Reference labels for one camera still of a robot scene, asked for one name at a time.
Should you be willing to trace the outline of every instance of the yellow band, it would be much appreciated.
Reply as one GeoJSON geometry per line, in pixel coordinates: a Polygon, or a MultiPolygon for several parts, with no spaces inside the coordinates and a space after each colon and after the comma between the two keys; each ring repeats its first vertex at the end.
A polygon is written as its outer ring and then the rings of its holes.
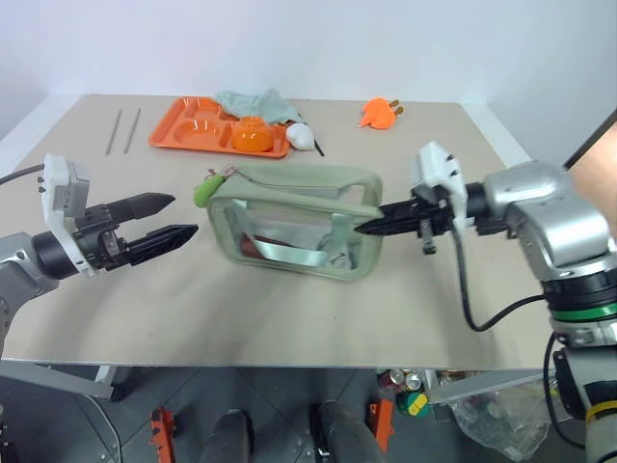
{"type": "Polygon", "coordinates": [[[603,412],[604,410],[612,410],[613,408],[617,410],[617,400],[609,400],[608,402],[598,403],[594,405],[593,407],[591,407],[589,410],[587,410],[587,416],[585,417],[585,422],[589,424],[591,420],[594,418],[594,416],[596,416],[600,412],[603,412]]]}

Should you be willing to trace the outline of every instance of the towel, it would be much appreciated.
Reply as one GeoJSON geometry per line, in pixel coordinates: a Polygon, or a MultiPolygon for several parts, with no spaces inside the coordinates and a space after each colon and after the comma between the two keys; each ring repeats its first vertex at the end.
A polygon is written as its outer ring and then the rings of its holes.
{"type": "Polygon", "coordinates": [[[223,106],[226,113],[236,118],[258,116],[267,123],[302,123],[298,110],[283,99],[275,89],[263,95],[242,95],[236,92],[219,92],[214,100],[223,106]]]}

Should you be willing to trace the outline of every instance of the can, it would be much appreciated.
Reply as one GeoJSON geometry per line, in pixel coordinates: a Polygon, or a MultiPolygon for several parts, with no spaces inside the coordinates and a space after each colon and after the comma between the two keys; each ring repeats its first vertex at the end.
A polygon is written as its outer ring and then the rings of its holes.
{"type": "Polygon", "coordinates": [[[400,391],[405,384],[405,373],[398,368],[393,368],[383,373],[377,380],[379,388],[385,391],[400,391]]]}
{"type": "Polygon", "coordinates": [[[396,408],[405,417],[425,417],[428,414],[428,397],[425,393],[396,395],[396,408]]]}
{"type": "Polygon", "coordinates": [[[414,393],[422,389],[422,377],[416,372],[411,371],[405,375],[405,390],[414,393]]]}

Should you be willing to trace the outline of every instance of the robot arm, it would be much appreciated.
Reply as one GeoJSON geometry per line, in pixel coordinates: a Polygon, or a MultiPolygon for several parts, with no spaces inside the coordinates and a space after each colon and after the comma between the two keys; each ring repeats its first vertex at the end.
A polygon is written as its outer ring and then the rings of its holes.
{"type": "Polygon", "coordinates": [[[413,163],[412,198],[383,205],[384,217],[357,231],[416,232],[425,254],[436,251],[433,236],[466,225],[518,239],[566,346],[554,354],[556,377],[566,409],[587,421],[587,459],[617,460],[617,252],[607,222],[551,165],[525,163],[482,183],[460,173],[454,156],[429,144],[413,163]]]}
{"type": "Polygon", "coordinates": [[[17,310],[58,287],[60,280],[76,273],[93,277],[102,268],[154,259],[182,246],[198,229],[173,225],[127,242],[116,235],[122,222],[153,215],[174,197],[144,193],[86,207],[90,181],[81,166],[62,156],[47,154],[39,184],[50,231],[0,238],[0,353],[17,310]]]}

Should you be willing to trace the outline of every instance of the orange toy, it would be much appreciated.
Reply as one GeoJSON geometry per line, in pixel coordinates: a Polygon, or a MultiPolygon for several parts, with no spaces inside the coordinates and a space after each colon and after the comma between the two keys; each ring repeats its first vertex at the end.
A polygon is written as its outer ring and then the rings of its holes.
{"type": "Polygon", "coordinates": [[[371,99],[362,109],[364,116],[360,121],[360,127],[370,125],[381,130],[392,127],[396,121],[396,115],[403,112],[402,106],[399,106],[396,110],[392,109],[395,106],[398,106],[398,99],[392,103],[388,103],[383,98],[371,99]]]}

